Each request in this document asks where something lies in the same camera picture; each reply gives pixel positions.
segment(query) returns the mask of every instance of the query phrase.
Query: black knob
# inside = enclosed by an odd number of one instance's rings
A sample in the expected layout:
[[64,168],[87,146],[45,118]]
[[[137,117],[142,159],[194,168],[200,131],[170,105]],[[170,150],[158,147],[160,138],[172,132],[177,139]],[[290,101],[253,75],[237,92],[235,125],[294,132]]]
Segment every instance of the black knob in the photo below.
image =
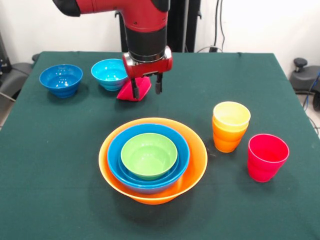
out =
[[293,60],[293,62],[297,68],[303,68],[304,66],[306,66],[308,64],[308,61],[304,58],[301,58],[301,57],[295,58]]

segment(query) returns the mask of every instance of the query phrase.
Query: stacked cups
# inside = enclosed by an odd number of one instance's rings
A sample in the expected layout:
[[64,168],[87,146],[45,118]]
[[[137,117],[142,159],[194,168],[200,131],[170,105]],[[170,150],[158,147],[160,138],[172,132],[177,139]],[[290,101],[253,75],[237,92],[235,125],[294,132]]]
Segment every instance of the stacked cups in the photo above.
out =
[[246,133],[251,118],[242,104],[225,101],[213,109],[212,127],[215,147],[223,153],[233,152]]

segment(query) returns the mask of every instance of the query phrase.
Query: plastic bowl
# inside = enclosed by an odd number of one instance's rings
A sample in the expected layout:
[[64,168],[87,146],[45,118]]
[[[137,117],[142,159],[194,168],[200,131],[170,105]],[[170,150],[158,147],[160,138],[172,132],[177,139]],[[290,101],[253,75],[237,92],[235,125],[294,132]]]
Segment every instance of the plastic bowl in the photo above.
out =
[[64,99],[76,93],[83,75],[81,68],[71,64],[61,64],[44,70],[39,81],[50,93]]
[[119,165],[119,170],[121,171],[121,175],[123,175],[123,177],[125,179],[127,179],[128,181],[130,181],[132,183],[135,183],[138,185],[144,185],[144,186],[155,185],[155,184],[161,183],[161,181],[168,180],[171,177],[171,175],[175,173],[175,170],[177,169],[178,164],[179,164],[179,155],[177,156],[173,167],[170,168],[170,170],[167,171],[164,175],[162,175],[161,177],[159,177],[156,180],[145,181],[145,180],[142,180],[141,178],[137,177],[136,175],[134,175],[132,172],[130,172],[125,167],[125,165],[121,161],[121,156],[119,156],[119,160],[118,160],[118,165]]
[[155,180],[175,164],[175,144],[158,133],[142,133],[129,139],[121,150],[123,165],[144,180]]
[[[135,192],[125,185],[123,185],[111,172],[108,165],[108,148],[111,141],[125,129],[138,125],[138,124],[162,124],[168,126],[177,132],[179,132],[186,140],[190,148],[190,161],[184,174],[168,189],[155,193],[155,194],[142,194]],[[107,183],[119,193],[126,195],[137,202],[158,205],[167,203],[181,194],[189,191],[193,188],[205,174],[208,163],[208,155],[204,142],[201,138],[186,125],[166,118],[142,118],[134,121],[127,122],[117,129],[115,129],[110,135],[104,140],[100,152],[99,152],[99,168],[102,176]]]
[[[143,133],[161,133],[162,135],[170,138],[175,144],[179,161],[176,170],[171,174],[170,177],[158,178],[157,180],[153,181],[144,181],[145,184],[143,184],[136,183],[126,178],[126,175],[120,170],[118,159],[123,145],[132,137]],[[174,129],[165,125],[148,123],[129,127],[117,135],[110,144],[107,155],[108,165],[111,169],[111,172],[120,182],[137,193],[154,194],[169,188],[182,176],[189,164],[190,150],[186,140]]]
[[121,59],[106,59],[91,68],[91,74],[108,91],[118,91],[126,83],[128,75]]

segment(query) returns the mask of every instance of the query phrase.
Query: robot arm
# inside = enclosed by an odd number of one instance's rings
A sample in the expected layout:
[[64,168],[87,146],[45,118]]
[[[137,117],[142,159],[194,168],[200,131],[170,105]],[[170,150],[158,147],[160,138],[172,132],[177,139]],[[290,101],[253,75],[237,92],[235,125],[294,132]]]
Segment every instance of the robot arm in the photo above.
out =
[[128,52],[122,57],[131,79],[133,96],[139,98],[135,78],[157,75],[156,93],[162,92],[162,76],[171,70],[172,53],[167,46],[170,0],[53,0],[65,15],[79,17],[107,11],[122,14]]

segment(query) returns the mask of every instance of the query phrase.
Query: light blue bowl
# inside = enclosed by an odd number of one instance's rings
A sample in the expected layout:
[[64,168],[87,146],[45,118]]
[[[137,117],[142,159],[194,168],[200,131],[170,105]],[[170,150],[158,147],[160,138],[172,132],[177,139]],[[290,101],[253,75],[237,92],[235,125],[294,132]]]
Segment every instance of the light blue bowl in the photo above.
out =
[[81,68],[71,64],[61,64],[44,70],[39,80],[50,93],[64,99],[76,93],[83,75]]
[[[141,181],[144,183],[141,184],[132,181],[126,176],[126,174],[123,173],[123,171],[121,171],[119,166],[119,156],[121,154],[122,147],[129,139],[144,133],[162,134],[171,139],[178,151],[178,163],[176,169],[170,174],[169,177],[162,176],[153,181],[141,179]],[[184,137],[170,127],[155,123],[139,124],[122,131],[113,139],[107,152],[108,165],[112,174],[126,187],[142,194],[155,194],[169,188],[186,171],[189,164],[189,159],[190,150]]]
[[91,68],[91,74],[108,91],[118,91],[126,83],[128,75],[121,59],[106,59]]

